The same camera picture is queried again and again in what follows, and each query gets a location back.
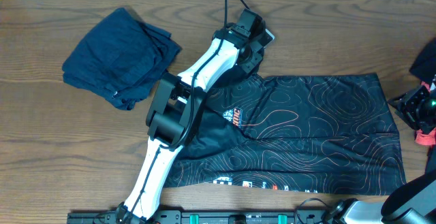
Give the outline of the black orange patterned sports jersey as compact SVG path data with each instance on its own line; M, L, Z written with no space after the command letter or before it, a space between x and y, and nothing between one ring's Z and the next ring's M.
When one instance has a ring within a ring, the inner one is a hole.
M165 185L389 195L406 177L381 87L377 74L222 82Z

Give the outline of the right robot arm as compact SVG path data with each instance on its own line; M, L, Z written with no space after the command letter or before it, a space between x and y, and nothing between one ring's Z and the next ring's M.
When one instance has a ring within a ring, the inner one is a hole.
M396 114L413 130L435 129L435 83L421 85L388 100ZM347 199L324 215L332 223L428 223L435 222L435 170L399 187L385 202Z

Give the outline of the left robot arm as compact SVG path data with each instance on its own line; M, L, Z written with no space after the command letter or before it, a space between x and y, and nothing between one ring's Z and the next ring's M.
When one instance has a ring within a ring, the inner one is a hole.
M244 9L237 22L215 31L190 68L162 77L146 116L146 157L132 192L116 209L115 223L146 223L155 214L176 156L198 132L208 91L233 67L255 69L273 39L262 17Z

